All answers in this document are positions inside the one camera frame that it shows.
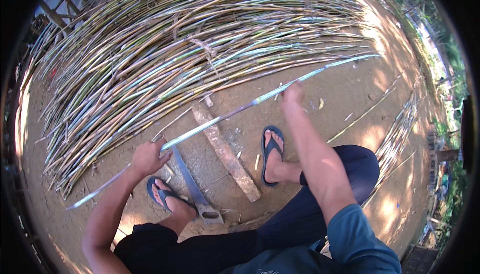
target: dark blue pants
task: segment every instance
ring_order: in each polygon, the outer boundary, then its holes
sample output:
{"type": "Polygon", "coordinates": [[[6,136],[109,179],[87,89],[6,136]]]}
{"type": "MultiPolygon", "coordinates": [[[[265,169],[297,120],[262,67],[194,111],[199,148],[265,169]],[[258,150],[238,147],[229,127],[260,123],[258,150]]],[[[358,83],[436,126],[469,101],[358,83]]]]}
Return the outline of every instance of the dark blue pants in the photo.
{"type": "MultiPolygon", "coordinates": [[[[353,194],[362,204],[380,170],[375,154],[357,145],[334,147],[353,194]]],[[[303,174],[300,182],[306,184],[303,174]]],[[[243,264],[269,249],[310,246],[327,235],[327,227],[308,186],[259,229],[224,235],[196,236],[177,243],[173,230],[158,224],[135,225],[115,254],[132,273],[218,273],[243,264]]]]}

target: person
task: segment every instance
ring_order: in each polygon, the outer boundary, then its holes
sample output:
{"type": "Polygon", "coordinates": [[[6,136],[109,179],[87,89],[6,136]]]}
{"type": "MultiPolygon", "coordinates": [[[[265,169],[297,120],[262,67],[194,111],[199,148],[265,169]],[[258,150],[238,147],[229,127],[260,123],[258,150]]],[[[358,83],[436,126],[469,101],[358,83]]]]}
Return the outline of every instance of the person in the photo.
{"type": "Polygon", "coordinates": [[[135,225],[112,253],[130,192],[171,157],[159,157],[165,140],[138,146],[130,166],[99,200],[88,221],[83,250],[95,273],[400,273],[397,255],[378,240],[360,204],[372,191],[378,162],[372,151],[356,146],[330,147],[301,107],[303,87],[289,86],[281,108],[297,148],[298,163],[282,160],[283,135],[264,129],[263,182],[304,185],[287,205],[258,229],[202,235],[177,243],[183,228],[197,217],[161,179],[147,191],[171,211],[159,223],[135,225]],[[318,253],[328,235],[332,259],[318,253]]]}

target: hand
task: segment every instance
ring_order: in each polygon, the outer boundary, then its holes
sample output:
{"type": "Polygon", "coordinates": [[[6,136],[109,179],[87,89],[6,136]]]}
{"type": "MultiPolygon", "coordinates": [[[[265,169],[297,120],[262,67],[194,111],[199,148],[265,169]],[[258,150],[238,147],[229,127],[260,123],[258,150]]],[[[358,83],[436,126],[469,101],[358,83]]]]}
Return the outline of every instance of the hand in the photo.
{"type": "Polygon", "coordinates": [[[303,100],[303,86],[296,80],[285,91],[281,93],[283,97],[282,108],[288,108],[291,105],[301,105],[303,100]]]}
{"type": "Polygon", "coordinates": [[[165,138],[161,138],[155,143],[143,143],[135,149],[129,167],[139,179],[157,172],[170,159],[172,156],[171,150],[160,157],[160,150],[165,143],[165,138]]]}

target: red object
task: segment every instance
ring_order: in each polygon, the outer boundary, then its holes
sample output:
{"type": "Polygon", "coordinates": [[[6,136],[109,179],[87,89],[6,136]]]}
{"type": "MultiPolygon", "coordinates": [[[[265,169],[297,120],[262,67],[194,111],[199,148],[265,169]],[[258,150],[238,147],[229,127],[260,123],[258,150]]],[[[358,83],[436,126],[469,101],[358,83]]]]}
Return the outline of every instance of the red object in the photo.
{"type": "Polygon", "coordinates": [[[57,73],[57,68],[53,69],[52,73],[50,73],[49,79],[52,79],[56,73],[57,73]]]}

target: forearm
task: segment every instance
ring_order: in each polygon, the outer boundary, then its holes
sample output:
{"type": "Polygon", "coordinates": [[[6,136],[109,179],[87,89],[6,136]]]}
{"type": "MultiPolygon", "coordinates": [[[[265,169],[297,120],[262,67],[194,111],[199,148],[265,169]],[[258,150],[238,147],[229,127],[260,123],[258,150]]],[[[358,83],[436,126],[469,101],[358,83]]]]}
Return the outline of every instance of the forearm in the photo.
{"type": "Polygon", "coordinates": [[[130,193],[140,182],[128,167],[109,187],[93,209],[83,237],[83,248],[108,248],[115,237],[123,208],[130,193]]]}
{"type": "Polygon", "coordinates": [[[320,137],[299,103],[285,104],[283,111],[305,179],[328,224],[342,208],[356,203],[347,173],[336,151],[320,137]]]}

